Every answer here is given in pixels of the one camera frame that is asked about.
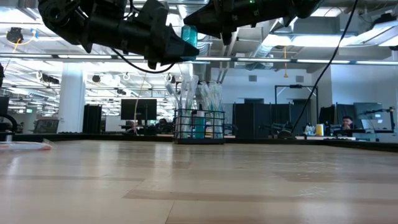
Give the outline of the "black cabinet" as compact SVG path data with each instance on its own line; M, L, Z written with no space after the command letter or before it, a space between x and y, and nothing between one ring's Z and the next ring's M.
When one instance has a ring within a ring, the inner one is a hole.
M102 106L85 105L83 117L83 133L99 134L101 125Z

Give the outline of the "black ceiling device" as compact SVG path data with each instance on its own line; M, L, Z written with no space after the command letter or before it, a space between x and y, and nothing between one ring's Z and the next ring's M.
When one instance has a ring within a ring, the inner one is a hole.
M24 40L20 27L11 27L6 34L6 39L13 44L21 44Z

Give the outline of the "grey computer monitor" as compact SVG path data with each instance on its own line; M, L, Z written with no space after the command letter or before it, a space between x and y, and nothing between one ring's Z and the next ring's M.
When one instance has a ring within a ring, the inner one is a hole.
M382 119L383 106L381 103L354 103L357 119Z

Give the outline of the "black computer monitor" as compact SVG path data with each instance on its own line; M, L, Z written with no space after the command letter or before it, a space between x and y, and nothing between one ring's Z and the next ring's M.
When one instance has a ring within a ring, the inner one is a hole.
M157 100L156 99L122 99L121 100L122 120L156 120Z
M335 123L335 105L320 108L319 119L320 124Z

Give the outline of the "orange toothbrush in clear wrapper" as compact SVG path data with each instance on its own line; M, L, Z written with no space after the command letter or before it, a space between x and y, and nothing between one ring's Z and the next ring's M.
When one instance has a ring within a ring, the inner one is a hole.
M51 144L45 142L11 141L0 142L0 152L3 151L46 151L53 149Z

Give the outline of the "white building pillar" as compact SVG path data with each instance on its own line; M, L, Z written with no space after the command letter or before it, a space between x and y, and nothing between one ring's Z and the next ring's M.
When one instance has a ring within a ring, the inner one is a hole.
M82 63L63 63L58 108L58 133L80 133L83 129L86 74Z

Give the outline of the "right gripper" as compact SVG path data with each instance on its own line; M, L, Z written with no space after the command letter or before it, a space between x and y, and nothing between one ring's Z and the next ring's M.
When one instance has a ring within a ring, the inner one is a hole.
M220 30L223 45L232 41L238 27L256 25L263 12L264 0L217 0L217 15L213 1L187 16L185 25L198 30Z

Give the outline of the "black partition wall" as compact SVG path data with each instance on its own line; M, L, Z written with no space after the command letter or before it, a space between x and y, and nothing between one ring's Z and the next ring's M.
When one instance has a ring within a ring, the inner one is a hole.
M233 109L233 125L236 128L235 137L240 139L271 138L282 130L290 131L293 125L293 135L301 135L306 125L311 123L311 111L308 107L304 114L301 103L288 104L235 104Z

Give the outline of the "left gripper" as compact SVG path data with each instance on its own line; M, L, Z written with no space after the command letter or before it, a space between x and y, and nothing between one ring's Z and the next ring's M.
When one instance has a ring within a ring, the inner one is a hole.
M150 69L156 69L157 63L161 62L166 52L165 31L167 26L168 9L158 0L147 0L139 13L139 21L149 25L149 45L145 47L144 58ZM182 61L195 60L199 50L182 39L173 28L170 33L170 47L172 55Z

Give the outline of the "person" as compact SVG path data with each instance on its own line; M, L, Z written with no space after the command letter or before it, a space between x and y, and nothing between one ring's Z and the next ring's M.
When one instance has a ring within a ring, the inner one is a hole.
M354 129L355 125L353 123L353 119L350 116L344 116L343 117L343 123L341 125L341 129L342 130L350 130L350 129Z
M155 127L158 134L170 134L173 131L172 123L169 123L165 118L161 118Z

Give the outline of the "black gantry frame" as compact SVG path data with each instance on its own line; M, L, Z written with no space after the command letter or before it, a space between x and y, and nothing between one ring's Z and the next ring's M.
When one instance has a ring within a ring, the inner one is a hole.
M317 86L310 86L310 85L300 85L300 84L294 84L294 85L275 85L274 86L274 104L277 104L277 98L278 96L286 89L301 89L301 88L306 88L311 95L315 96L316 98L316 119L319 121L319 99L318 99L318 87Z

